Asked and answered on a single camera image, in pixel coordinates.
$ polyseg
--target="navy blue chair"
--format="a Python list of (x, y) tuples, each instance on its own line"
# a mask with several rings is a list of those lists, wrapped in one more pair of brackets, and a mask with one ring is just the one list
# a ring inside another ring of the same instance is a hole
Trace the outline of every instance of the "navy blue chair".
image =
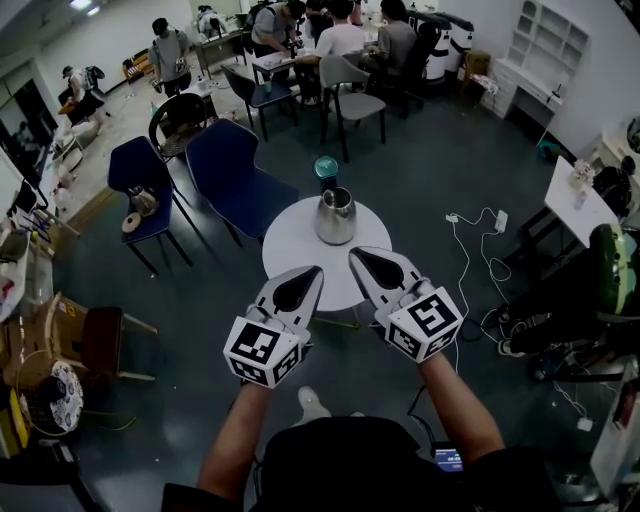
[(220, 119), (187, 145), (187, 165), (196, 190), (222, 217), (235, 242), (234, 228), (262, 238), (273, 220), (298, 201), (298, 191), (256, 167), (258, 137), (241, 125)]
[[(151, 142), (146, 137), (136, 137), (122, 146), (118, 146), (111, 152), (109, 164), (109, 187), (131, 197), (130, 190), (141, 186), (151, 192), (159, 201), (158, 210), (149, 217), (143, 217), (140, 225), (132, 233), (122, 233), (122, 241), (155, 275), (159, 275), (156, 268), (149, 263), (134, 244), (151, 237), (160, 237), (163, 233), (175, 246), (180, 256), (192, 267), (193, 263), (184, 252), (180, 244), (169, 231), (171, 220), (172, 202), (175, 202), (182, 214), (186, 217), (191, 227), (197, 232), (195, 225), (187, 215), (175, 194), (169, 170), (157, 153)], [(129, 200), (127, 214), (135, 211), (134, 205)]]
[(293, 101), (291, 89), (273, 81), (269, 84), (256, 85), (256, 83), (250, 78), (242, 76), (240, 73), (228, 68), (224, 64), (220, 67), (222, 68), (222, 72), (227, 78), (233, 92), (235, 92), (244, 101), (244, 105), (247, 107), (247, 114), (249, 115), (251, 129), (253, 131), (255, 131), (255, 128), (253, 127), (253, 117), (251, 117), (251, 109), (249, 106), (258, 109), (260, 124), (262, 125), (262, 135), (265, 142), (267, 142), (269, 138), (267, 137), (267, 122), (264, 118), (264, 108), (269, 105), (279, 105), (282, 101), (288, 101), (289, 107), (291, 108), (293, 124), (298, 126), (296, 102)]

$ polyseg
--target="spool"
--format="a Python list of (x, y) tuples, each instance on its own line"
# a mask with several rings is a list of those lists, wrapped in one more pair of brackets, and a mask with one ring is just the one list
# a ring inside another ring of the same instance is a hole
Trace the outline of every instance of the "spool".
[(140, 225), (141, 221), (142, 217), (137, 212), (128, 215), (127, 218), (122, 222), (122, 232), (127, 234), (133, 233)]

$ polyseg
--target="gray chair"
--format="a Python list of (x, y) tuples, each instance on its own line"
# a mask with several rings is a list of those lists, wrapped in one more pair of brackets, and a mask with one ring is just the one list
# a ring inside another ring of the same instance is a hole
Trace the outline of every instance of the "gray chair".
[(383, 144), (386, 142), (384, 125), (386, 103), (375, 96), (362, 92), (338, 94), (340, 84), (353, 83), (363, 84), (366, 90), (369, 83), (369, 73), (358, 69), (339, 55), (323, 57), (320, 61), (320, 84), (323, 90), (321, 141), (324, 142), (326, 140), (329, 111), (331, 110), (338, 119), (338, 131), (345, 162), (349, 162), (347, 137), (343, 122), (345, 119), (347, 121), (355, 121), (356, 127), (358, 127), (361, 119), (380, 112), (380, 137)]
[(269, 84), (256, 85), (256, 83), (242, 76), (240, 73), (228, 68), (225, 65), (220, 66), (224, 76), (227, 78), (231, 89), (235, 92), (247, 107), (247, 114), (249, 115), (249, 122), (251, 123), (251, 129), (255, 131), (253, 127), (253, 117), (251, 117), (251, 109), (249, 106), (258, 109), (260, 115), (260, 124), (262, 125), (262, 136), (264, 141), (267, 142), (267, 123), (264, 118), (263, 109), (269, 105), (279, 104), (282, 101), (287, 101), (291, 108), (291, 117), (293, 118), (293, 124), (298, 126), (298, 117), (296, 115), (296, 105), (293, 101), (293, 95), (291, 90), (278, 82), (270, 82)]

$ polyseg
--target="black shirt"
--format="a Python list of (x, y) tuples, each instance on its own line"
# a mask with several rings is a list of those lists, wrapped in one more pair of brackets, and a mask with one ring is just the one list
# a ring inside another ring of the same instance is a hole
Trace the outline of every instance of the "black shirt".
[[(307, 9), (320, 12), (322, 9), (329, 8), (329, 0), (308, 0)], [(311, 28), (313, 29), (314, 37), (320, 37), (323, 30), (333, 27), (333, 20), (330, 16), (319, 16), (314, 14), (309, 16), (311, 22)]]
[[(535, 448), (510, 448), (445, 473), (416, 454), (415, 440), (382, 418), (324, 418), (276, 434), (253, 512), (559, 512)], [(167, 484), (163, 511), (240, 508), (206, 491)]]

